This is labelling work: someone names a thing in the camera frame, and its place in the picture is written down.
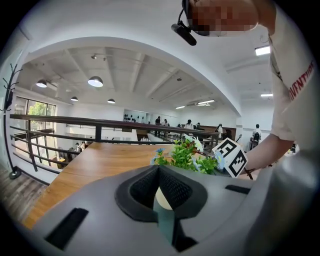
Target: coat rack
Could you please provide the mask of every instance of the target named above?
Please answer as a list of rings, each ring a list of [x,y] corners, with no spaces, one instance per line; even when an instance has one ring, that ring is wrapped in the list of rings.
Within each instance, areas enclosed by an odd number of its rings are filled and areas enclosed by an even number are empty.
[[[18,84],[19,82],[14,82],[12,83],[14,76],[16,73],[20,72],[22,69],[16,71],[17,69],[17,65],[15,65],[15,67],[12,67],[12,64],[10,64],[11,67],[11,76],[10,76],[10,80],[9,82],[7,82],[6,79],[2,78],[5,83],[6,86],[4,85],[4,88],[6,88],[6,93],[5,93],[5,98],[4,98],[4,109],[0,109],[0,111],[4,113],[3,115],[3,135],[4,135],[4,143],[5,143],[5,149],[7,151],[7,156],[8,156],[8,160],[12,169],[12,172],[9,174],[9,178],[11,180],[14,180],[16,178],[18,178],[21,175],[21,170],[17,167],[17,166],[13,166],[12,161],[11,161],[11,157],[10,157],[10,153],[9,153],[9,147],[8,147],[8,141],[7,141],[7,127],[6,127],[6,112],[10,111],[11,108],[9,109],[9,107],[12,104],[12,100],[13,100],[13,90],[15,88],[13,88],[14,85]]]

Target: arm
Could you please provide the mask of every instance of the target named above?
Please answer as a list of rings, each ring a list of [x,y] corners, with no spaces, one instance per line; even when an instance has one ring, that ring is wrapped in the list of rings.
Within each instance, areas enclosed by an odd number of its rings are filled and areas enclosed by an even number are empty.
[[[279,160],[290,149],[294,141],[283,140],[270,134],[253,150],[246,153],[248,157],[247,170],[266,167]]]

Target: desk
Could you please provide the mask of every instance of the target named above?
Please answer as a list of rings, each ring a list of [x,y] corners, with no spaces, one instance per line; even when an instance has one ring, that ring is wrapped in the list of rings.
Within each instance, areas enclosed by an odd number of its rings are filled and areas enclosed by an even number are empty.
[[[164,148],[166,155],[173,146],[92,143],[48,186],[23,224],[31,229],[50,208],[86,184],[148,166],[155,150]]]

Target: railing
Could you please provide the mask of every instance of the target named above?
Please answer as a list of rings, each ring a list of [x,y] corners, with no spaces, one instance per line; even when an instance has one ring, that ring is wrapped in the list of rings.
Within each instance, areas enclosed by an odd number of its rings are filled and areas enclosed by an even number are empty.
[[[89,119],[89,118],[79,118],[79,117],[69,117],[69,116],[39,116],[39,115],[24,115],[24,114],[11,114],[11,119],[18,119],[18,120],[26,120],[26,129],[10,126],[10,128],[19,130],[23,133],[20,134],[11,134],[11,139],[14,139],[15,141],[19,140],[27,144],[27,149],[25,150],[23,148],[18,147],[14,143],[11,143],[11,145],[28,154],[30,158],[22,157],[20,154],[13,152],[13,154],[32,164],[34,167],[34,170],[37,172],[38,168],[44,169],[48,172],[52,172],[55,174],[59,174],[60,172],[48,167],[45,167],[43,165],[40,165],[36,162],[35,158],[38,158],[40,160],[48,161],[50,163],[55,163],[57,165],[61,165],[62,167],[65,167],[68,165],[68,162],[60,162],[57,160],[53,160],[47,157],[43,157],[39,154],[36,154],[33,152],[32,146],[37,146],[46,150],[50,151],[56,151],[59,153],[66,154],[67,156],[71,155],[79,155],[80,152],[74,151],[74,150],[66,150],[61,148],[53,148],[49,147],[47,145],[41,145],[38,143],[32,142],[32,139],[39,136],[47,136],[47,137],[54,137],[54,138],[60,138],[60,139],[68,139],[68,140],[76,140],[76,141],[87,141],[87,142],[99,142],[99,143],[112,143],[112,144],[138,144],[138,145],[163,145],[163,144],[173,144],[173,140],[181,140],[183,139],[183,134],[193,135],[193,136],[202,136],[207,141],[203,141],[204,143],[210,143],[210,149],[213,148],[216,144],[218,144],[218,133],[216,132],[210,132],[210,131],[203,131],[203,130],[192,130],[192,129],[184,129],[184,128],[178,128],[178,127],[171,127],[171,126],[161,126],[161,125],[152,125],[152,124],[143,124],[143,123],[133,123],[133,122],[123,122],[123,121],[113,121],[113,120],[102,120],[102,119]],[[32,127],[32,121],[35,122],[51,122],[51,123],[61,123],[66,124],[67,127],[69,126],[76,126],[81,128],[88,128],[84,126],[90,126],[91,128],[95,128],[95,136],[94,138],[83,138],[83,137],[74,137],[74,136],[67,136],[63,134],[55,134],[50,133],[54,132],[53,129],[50,130],[31,130]],[[102,139],[102,130],[114,130],[114,129],[121,129],[123,132],[130,131],[132,129],[140,130],[140,131],[146,131],[147,133],[155,133],[158,132],[159,136],[160,133],[163,134],[163,141],[127,141],[127,140],[108,140],[108,139]]]

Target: flower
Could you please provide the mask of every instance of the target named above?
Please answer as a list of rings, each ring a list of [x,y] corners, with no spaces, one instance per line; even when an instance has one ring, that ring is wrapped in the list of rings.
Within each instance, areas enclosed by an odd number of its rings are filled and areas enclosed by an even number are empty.
[[[157,156],[154,156],[154,158],[152,158],[150,161],[150,165],[154,165],[157,158],[158,158]]]
[[[186,141],[189,141],[189,142],[192,142],[192,141],[193,141],[192,137],[190,137],[189,135],[186,135],[186,134],[184,133],[183,136],[185,137],[185,140],[186,140]]]
[[[158,148],[155,152],[162,153],[163,151],[165,151],[165,148]]]
[[[214,153],[215,159],[217,159],[218,161],[218,169],[223,170],[225,166],[225,159],[223,155],[218,150],[215,150],[213,153]]]
[[[197,164],[196,159],[194,157],[192,157],[192,162],[193,162],[193,165],[194,165],[195,169],[198,172],[201,172],[201,170],[199,169],[199,167],[201,167],[201,164]]]
[[[203,153],[204,152],[204,148],[202,147],[201,142],[198,140],[198,137],[197,138],[194,137],[193,140],[194,140],[194,145],[196,147],[196,150],[198,150],[201,153]]]

